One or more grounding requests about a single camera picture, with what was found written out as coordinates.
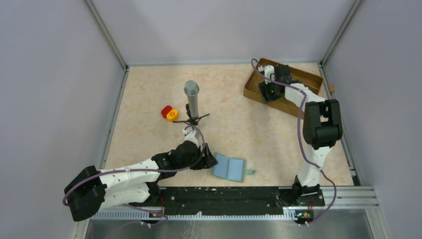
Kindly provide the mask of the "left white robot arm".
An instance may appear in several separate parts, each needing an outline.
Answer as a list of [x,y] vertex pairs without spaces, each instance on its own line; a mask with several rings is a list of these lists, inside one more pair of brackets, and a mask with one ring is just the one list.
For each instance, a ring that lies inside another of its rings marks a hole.
[[63,205],[75,222],[83,221],[103,209],[129,204],[158,203],[158,182],[185,170],[210,169],[218,164],[209,146],[184,141],[175,149],[144,161],[109,170],[94,165],[85,167],[64,189]]

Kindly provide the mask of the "green card holder wallet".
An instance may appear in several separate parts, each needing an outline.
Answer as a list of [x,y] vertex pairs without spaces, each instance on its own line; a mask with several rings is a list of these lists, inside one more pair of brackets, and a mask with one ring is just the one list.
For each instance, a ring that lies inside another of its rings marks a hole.
[[227,157],[216,153],[215,159],[218,164],[212,167],[211,174],[226,181],[243,183],[245,176],[256,174],[255,169],[246,168],[246,160]]

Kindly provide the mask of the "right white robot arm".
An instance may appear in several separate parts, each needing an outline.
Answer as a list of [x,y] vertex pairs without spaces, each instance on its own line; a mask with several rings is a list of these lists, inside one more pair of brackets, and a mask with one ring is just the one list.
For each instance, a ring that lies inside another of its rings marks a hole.
[[320,97],[302,82],[293,80],[287,65],[257,65],[257,73],[264,79],[258,87],[265,103],[283,98],[299,108],[298,141],[305,163],[291,190],[281,192],[278,200],[283,206],[303,206],[320,200],[323,164],[342,138],[339,102]]

